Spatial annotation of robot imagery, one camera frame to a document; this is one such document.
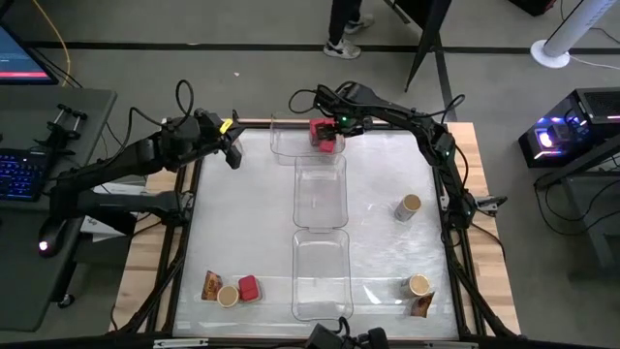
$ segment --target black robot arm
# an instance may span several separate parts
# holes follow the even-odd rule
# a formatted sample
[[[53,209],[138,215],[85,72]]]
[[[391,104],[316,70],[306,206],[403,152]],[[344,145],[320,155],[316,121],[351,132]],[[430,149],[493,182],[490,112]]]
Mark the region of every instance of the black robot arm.
[[[243,132],[233,119],[198,109],[193,116],[178,117],[163,124],[153,135],[137,141],[107,160],[71,169],[56,178],[49,191],[51,217],[67,219],[89,215],[126,234],[135,222],[129,212],[149,212],[166,225],[178,226],[187,217],[190,198],[173,191],[140,196],[97,194],[90,189],[126,175],[151,175],[162,169],[176,172],[208,154],[222,150],[233,169],[241,153],[233,144]]]
[[[454,229],[469,228],[476,212],[476,201],[463,186],[454,162],[456,143],[445,124],[435,122],[429,114],[384,101],[372,89],[355,82],[342,85],[335,92],[319,85],[314,106],[335,121],[335,131],[324,132],[325,138],[333,134],[361,135],[372,129],[372,117],[411,132],[420,153],[428,165],[438,170],[444,183],[449,198],[446,212],[449,224]]]

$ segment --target black pants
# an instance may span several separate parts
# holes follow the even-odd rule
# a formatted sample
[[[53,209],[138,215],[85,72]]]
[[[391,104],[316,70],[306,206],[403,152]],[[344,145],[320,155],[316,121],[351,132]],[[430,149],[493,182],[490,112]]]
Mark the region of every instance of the black pants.
[[[359,21],[361,0],[333,0],[329,22],[329,41],[338,45],[348,21]]]

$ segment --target white pole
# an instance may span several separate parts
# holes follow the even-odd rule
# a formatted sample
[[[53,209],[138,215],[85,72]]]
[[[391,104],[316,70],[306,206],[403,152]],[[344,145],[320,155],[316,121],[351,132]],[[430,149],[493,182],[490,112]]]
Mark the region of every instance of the white pole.
[[[535,42],[530,48],[532,57],[548,68],[569,64],[569,49],[587,33],[616,0],[581,0],[549,40]]]

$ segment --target computer tower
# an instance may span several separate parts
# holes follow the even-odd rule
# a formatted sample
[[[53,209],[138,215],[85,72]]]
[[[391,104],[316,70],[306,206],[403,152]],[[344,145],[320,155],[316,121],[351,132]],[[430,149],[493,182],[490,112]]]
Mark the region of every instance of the computer tower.
[[[530,168],[562,167],[620,134],[620,88],[578,88],[519,137]]]
[[[556,0],[509,0],[532,16],[540,16],[549,11]]]

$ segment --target white sneaker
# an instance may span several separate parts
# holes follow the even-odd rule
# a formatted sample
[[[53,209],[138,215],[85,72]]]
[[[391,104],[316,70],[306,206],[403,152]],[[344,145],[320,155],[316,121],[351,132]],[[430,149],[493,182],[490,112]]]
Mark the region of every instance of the white sneaker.
[[[327,41],[323,47],[323,53],[330,57],[356,59],[361,54],[361,49],[353,45],[350,41],[341,39],[337,46]]]
[[[359,17],[359,21],[349,21],[347,25],[345,25],[345,33],[355,34],[361,29],[368,28],[373,24],[375,24],[375,18],[372,15],[362,15]]]

